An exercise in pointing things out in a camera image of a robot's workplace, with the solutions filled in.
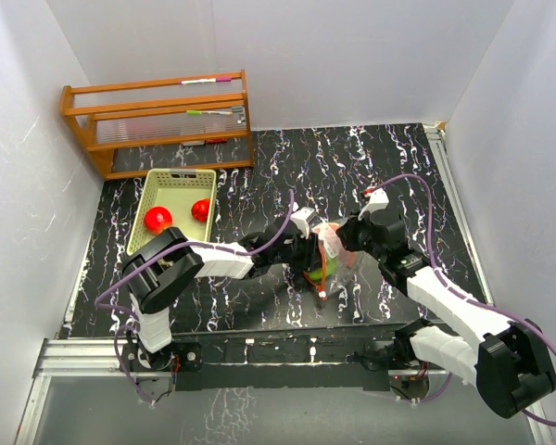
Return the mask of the green fake leaf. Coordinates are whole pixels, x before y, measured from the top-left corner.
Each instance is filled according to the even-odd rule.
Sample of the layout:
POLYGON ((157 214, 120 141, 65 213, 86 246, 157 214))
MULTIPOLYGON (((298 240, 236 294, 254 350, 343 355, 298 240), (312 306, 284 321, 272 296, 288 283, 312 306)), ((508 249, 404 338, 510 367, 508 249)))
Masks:
POLYGON ((326 263, 326 271, 322 270, 322 266, 318 269, 312 270, 305 274, 305 276, 314 283, 320 283, 322 281, 322 276, 325 274, 326 277, 331 276, 335 273, 338 268, 338 261, 336 259, 329 259, 326 263))

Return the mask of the clear zip top bag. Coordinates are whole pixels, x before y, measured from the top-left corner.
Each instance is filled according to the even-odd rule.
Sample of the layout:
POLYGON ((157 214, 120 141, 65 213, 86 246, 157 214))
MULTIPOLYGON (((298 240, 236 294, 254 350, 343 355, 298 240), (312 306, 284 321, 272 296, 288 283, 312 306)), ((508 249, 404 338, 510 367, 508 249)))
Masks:
POLYGON ((320 283, 311 282, 305 276, 308 272, 304 272, 306 280, 315 288, 320 302, 325 302, 333 294, 344 289, 360 268, 363 253, 345 250, 336 234, 336 229, 342 224, 343 220, 319 222, 312 228, 312 232, 319 237, 322 270, 326 271, 326 263, 329 259, 338 261, 335 273, 329 277, 324 274, 320 283))

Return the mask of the red fake wax apple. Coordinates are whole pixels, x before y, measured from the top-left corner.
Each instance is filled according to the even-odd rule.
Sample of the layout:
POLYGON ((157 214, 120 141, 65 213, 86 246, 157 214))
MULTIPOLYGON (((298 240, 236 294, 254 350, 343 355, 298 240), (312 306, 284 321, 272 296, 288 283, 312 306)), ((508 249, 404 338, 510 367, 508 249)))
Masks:
POLYGON ((209 218, 210 204, 209 198, 196 201, 191 208, 192 217, 200 223, 205 223, 209 218))

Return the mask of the pale green plastic basket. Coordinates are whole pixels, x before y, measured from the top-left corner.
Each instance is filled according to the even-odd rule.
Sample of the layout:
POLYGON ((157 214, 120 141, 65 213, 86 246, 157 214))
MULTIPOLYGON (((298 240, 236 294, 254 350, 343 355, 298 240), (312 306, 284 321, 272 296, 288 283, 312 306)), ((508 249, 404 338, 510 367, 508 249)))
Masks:
POLYGON ((143 192, 135 213, 133 227, 126 246, 126 254, 150 241, 154 235, 145 226, 145 215, 154 207, 171 213, 172 225, 188 238, 210 240, 217 195, 217 173, 208 169, 152 169, 148 172, 143 192), (202 199, 209 199, 208 215, 197 221, 191 208, 202 199))

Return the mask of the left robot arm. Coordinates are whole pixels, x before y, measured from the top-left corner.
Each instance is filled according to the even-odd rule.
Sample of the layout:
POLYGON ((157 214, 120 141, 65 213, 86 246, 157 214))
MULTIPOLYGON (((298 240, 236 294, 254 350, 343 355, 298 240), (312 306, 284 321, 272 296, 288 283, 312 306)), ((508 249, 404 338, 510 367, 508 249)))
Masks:
POLYGON ((321 262, 318 235, 304 235, 291 222, 282 233, 270 225, 237 242, 211 243, 208 248, 176 227, 163 231, 134 253, 122 269, 122 282, 136 307, 141 359, 154 370, 171 363, 169 307, 196 279, 253 279, 274 264, 308 272, 321 262))

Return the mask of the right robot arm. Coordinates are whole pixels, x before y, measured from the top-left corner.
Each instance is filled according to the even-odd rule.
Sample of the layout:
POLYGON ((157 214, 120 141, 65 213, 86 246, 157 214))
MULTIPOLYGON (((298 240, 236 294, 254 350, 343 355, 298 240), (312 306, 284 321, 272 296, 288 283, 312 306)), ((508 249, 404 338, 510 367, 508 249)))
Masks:
POLYGON ((480 303, 448 281, 430 260, 410 248, 403 222, 350 217, 337 229, 344 249, 378 262, 383 278, 434 312, 452 332, 421 320, 396 334, 403 366, 431 362, 476 388, 495 414, 511 418, 556 390, 548 346, 534 324, 480 303))

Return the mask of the wooden shelf rack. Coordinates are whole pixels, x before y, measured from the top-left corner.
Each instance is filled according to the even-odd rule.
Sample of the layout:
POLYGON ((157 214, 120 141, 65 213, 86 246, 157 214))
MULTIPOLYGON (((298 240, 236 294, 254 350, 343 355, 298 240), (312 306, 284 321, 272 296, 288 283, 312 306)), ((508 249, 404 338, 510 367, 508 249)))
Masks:
POLYGON ((245 159, 206 163, 208 169, 252 168, 255 146, 244 70, 83 87, 66 85, 58 112, 106 181, 144 177, 146 169, 115 169, 119 151, 244 139, 245 159), (180 85, 182 80, 230 76, 230 83, 180 85), (232 116, 186 115, 188 109, 231 110, 232 116))

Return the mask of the green white marker pen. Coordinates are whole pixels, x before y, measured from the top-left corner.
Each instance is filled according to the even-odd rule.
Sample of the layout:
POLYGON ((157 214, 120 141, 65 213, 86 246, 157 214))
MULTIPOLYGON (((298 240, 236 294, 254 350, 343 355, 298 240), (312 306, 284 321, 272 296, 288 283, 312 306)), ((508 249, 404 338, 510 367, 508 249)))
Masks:
POLYGON ((185 111, 186 115, 198 116, 198 115, 216 115, 216 116, 232 116, 234 113, 231 110, 216 110, 216 109, 188 109, 185 111))

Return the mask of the pink white marker pen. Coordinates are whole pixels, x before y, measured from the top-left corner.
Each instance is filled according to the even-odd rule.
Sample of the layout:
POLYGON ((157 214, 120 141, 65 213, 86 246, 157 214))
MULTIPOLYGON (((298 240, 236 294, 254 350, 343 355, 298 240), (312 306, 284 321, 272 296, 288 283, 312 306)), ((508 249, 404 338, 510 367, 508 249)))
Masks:
POLYGON ((179 82, 180 85, 191 85, 191 84, 205 84, 205 83, 230 83, 233 80, 230 76, 221 77, 207 77, 199 79, 189 79, 182 80, 179 82))

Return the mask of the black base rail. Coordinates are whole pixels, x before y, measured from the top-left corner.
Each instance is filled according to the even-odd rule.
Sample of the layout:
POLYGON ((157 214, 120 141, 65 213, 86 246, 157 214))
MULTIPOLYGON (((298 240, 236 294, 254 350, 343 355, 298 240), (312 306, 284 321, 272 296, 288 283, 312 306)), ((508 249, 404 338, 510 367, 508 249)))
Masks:
POLYGON ((182 333, 159 352, 125 335, 121 361, 139 379, 162 376, 174 391, 217 388, 388 390, 398 378, 425 389, 437 366, 401 355, 397 324, 182 333))

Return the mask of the aluminium frame rail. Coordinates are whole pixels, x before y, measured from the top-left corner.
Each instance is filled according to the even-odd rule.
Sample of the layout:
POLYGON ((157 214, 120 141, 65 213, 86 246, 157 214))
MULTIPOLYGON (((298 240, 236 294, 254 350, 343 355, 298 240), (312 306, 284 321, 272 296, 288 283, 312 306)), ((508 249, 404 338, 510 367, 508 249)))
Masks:
POLYGON ((104 339, 51 340, 40 353, 19 444, 551 444, 550 430, 490 413, 459 382, 427 403, 352 388, 223 388, 170 394, 150 407, 104 339))

